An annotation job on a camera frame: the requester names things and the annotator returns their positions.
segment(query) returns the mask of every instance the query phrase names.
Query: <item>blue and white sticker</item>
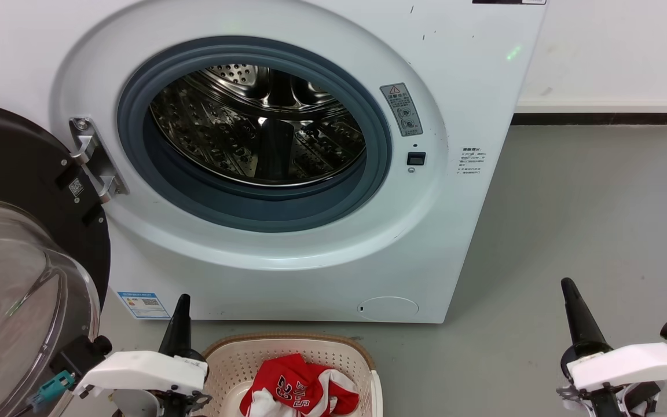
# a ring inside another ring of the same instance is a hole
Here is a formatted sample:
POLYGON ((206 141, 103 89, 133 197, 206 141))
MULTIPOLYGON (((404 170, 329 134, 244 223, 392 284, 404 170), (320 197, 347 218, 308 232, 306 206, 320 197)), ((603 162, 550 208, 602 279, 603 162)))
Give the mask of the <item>blue and white sticker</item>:
POLYGON ((118 291, 117 295, 122 298, 122 302, 136 319, 169 319, 171 317, 156 294, 152 292, 118 291))

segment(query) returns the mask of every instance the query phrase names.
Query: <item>washing machine door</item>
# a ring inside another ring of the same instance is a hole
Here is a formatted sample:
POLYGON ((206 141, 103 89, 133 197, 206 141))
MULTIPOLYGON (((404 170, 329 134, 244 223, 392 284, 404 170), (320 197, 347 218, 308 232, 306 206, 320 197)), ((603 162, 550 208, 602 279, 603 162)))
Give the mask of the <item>washing machine door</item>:
POLYGON ((54 377, 48 364, 66 343, 96 337, 108 272, 90 177, 55 137, 0 109, 0 416, 54 377))

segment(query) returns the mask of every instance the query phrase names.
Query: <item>basket rim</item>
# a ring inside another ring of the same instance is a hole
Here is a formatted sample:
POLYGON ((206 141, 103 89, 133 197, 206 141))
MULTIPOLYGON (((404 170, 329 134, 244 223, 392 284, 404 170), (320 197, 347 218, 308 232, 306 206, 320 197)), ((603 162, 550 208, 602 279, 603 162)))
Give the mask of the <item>basket rim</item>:
POLYGON ((222 338, 215 343, 211 344, 209 348, 205 349, 202 353, 202 357, 207 360, 209 356, 220 349, 222 346, 231 343, 238 343, 243 341, 257 341, 265 339, 307 339, 315 341, 328 341, 334 343, 342 343, 350 348, 354 348, 359 354, 362 355, 362 358, 367 362, 367 366, 370 368, 370 371, 375 370, 375 363, 372 360, 372 357, 367 352, 361 344, 346 338, 344 336, 338 335, 323 335, 321 333, 306 333, 306 332, 259 332, 259 333, 244 333, 243 335, 233 335, 228 336, 227 338, 222 338))

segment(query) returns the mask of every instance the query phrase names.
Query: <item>door hinge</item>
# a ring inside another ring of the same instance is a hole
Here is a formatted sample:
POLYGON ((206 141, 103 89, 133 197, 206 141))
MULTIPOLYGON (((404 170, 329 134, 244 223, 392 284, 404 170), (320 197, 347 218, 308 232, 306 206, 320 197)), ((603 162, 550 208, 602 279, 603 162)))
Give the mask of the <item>door hinge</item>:
POLYGON ((100 142, 100 134, 92 120, 88 117, 72 117, 69 119, 69 129, 78 149, 71 153, 71 158, 87 172, 100 200, 106 203, 119 193, 128 193, 112 159, 100 142))

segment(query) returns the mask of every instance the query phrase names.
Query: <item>laundry basket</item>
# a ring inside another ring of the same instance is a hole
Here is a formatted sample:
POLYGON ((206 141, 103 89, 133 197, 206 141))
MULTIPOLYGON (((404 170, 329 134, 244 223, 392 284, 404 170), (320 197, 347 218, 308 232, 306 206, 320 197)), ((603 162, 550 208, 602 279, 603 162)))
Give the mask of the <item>laundry basket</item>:
POLYGON ((254 333, 217 341, 204 351, 212 396, 194 415, 243 417, 239 405, 267 359, 299 353, 306 362, 335 368, 357 386, 360 403, 352 417, 382 417, 382 388, 372 358, 349 338, 313 333, 254 333))

